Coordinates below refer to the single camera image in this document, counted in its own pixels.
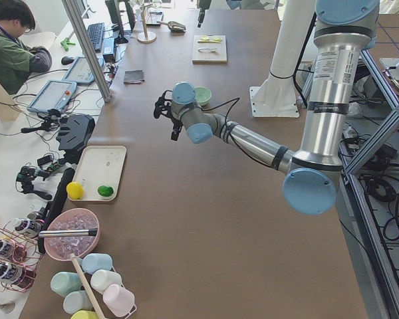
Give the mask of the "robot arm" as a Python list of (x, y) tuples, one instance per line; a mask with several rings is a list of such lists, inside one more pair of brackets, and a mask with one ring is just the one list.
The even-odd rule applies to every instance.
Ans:
[(376, 39), (378, 1), (289, 1), (267, 80), (251, 90), (256, 117), (286, 117), (295, 111), (296, 61), (312, 40), (318, 54), (297, 151), (269, 140), (227, 116), (202, 110), (194, 87), (179, 82), (165, 103), (172, 139), (185, 130), (195, 144), (217, 136), (247, 156), (285, 174), (283, 195), (296, 211), (318, 215), (335, 202), (342, 162), (338, 145), (348, 113), (358, 58)]

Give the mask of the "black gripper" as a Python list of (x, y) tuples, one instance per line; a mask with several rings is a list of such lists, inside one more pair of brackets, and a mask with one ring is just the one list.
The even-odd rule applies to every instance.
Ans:
[(203, 14), (210, 8), (211, 0), (198, 0), (199, 17), (197, 27), (200, 28), (203, 23)]
[(176, 115), (174, 114), (172, 108), (170, 108), (170, 120), (172, 121), (172, 124), (173, 124), (171, 140), (177, 141), (179, 138), (180, 132), (182, 131), (183, 124), (180, 119), (176, 118)]

